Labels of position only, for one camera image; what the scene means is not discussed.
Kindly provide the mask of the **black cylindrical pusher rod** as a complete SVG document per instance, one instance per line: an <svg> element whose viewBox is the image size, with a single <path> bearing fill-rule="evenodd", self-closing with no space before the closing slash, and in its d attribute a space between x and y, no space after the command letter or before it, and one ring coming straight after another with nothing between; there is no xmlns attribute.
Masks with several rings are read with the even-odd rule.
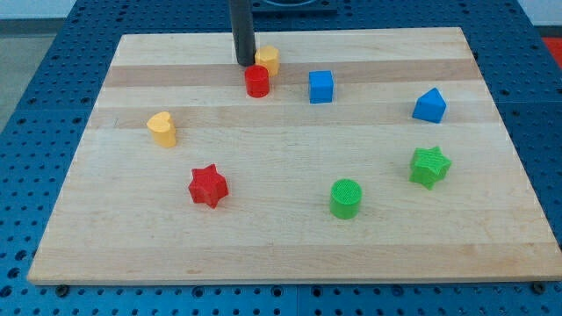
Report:
<svg viewBox="0 0 562 316"><path fill-rule="evenodd" d="M234 50L239 65L249 67L255 63L256 40L253 15L249 0L229 0Z"/></svg>

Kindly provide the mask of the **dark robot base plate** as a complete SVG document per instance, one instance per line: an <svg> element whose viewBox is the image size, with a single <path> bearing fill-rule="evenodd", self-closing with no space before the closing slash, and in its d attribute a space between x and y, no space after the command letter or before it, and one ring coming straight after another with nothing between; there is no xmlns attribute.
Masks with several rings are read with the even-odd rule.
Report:
<svg viewBox="0 0 562 316"><path fill-rule="evenodd" d="M337 12L336 0L251 0L254 13Z"/></svg>

